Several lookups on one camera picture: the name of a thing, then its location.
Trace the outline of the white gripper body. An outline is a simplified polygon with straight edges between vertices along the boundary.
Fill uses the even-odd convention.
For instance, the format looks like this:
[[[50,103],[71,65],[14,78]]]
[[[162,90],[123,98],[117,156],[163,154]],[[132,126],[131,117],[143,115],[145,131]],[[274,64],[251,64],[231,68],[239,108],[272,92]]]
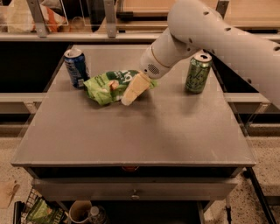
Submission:
[[[177,40],[166,29],[141,56],[140,70],[151,79],[160,79],[179,61],[191,57],[199,50],[200,47]]]

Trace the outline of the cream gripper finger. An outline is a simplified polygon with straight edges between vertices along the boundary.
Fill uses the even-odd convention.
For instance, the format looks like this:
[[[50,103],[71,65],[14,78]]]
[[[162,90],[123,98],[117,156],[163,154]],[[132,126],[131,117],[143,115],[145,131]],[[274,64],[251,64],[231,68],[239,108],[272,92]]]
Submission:
[[[129,106],[141,93],[150,87],[151,79],[145,73],[138,73],[126,88],[121,102]]]

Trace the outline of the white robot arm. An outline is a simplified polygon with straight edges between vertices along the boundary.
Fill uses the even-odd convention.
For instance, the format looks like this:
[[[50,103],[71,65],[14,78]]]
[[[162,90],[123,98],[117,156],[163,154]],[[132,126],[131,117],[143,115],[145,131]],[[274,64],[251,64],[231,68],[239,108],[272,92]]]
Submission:
[[[182,59],[205,50],[280,108],[278,43],[234,28],[200,0],[178,0],[169,10],[167,24],[143,53],[140,72],[159,79]]]

